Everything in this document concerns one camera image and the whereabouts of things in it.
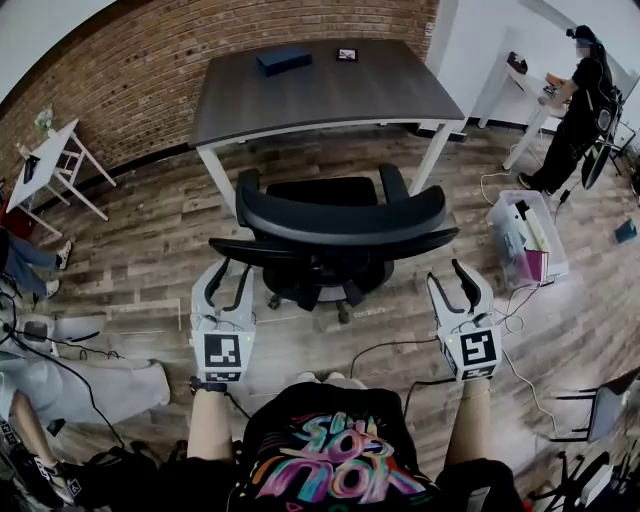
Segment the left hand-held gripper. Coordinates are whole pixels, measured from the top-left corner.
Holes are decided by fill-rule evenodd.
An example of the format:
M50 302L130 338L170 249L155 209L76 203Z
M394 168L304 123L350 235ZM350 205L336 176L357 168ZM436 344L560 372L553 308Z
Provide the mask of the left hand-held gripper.
M241 382L249 366L256 338L253 314L254 269L243 271L231 306L216 315L213 295L226 274L230 259L213 263L195 282L191 292L191 338L197 377L201 382Z

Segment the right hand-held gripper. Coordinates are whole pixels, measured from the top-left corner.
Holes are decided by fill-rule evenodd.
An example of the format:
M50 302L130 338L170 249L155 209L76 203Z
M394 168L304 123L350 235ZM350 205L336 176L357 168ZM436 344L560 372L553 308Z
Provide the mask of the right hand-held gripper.
M490 379L502 361L500 327L488 313L494 305L493 289L470 265L458 259L453 259L452 265L469 302L467 312L452 306L433 273L429 273L426 280L441 352L458 382ZM468 315L477 317L469 320Z

